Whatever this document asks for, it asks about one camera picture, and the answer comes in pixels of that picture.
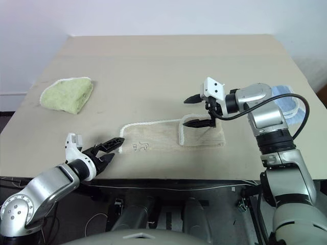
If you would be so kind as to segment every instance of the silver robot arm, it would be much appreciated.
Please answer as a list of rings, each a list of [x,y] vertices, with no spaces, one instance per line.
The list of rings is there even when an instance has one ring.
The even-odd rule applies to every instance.
[[[114,138],[81,152],[81,136],[69,133],[65,143],[66,163],[42,172],[4,202],[1,236],[10,240],[39,232],[53,204],[76,189],[81,181],[92,180],[114,156],[110,153],[97,158],[98,151],[108,153],[120,147],[123,141],[123,138]]]
[[[300,131],[293,137],[290,135],[283,113],[273,99],[277,98],[271,98],[271,88],[266,84],[231,90],[225,95],[223,85],[207,78],[201,85],[201,93],[185,103],[204,100],[212,119],[192,120],[184,125],[214,127],[216,118],[231,120],[247,114],[266,167],[260,175],[263,196],[277,208],[269,244],[327,244],[327,218],[314,207],[315,185],[293,142]]]

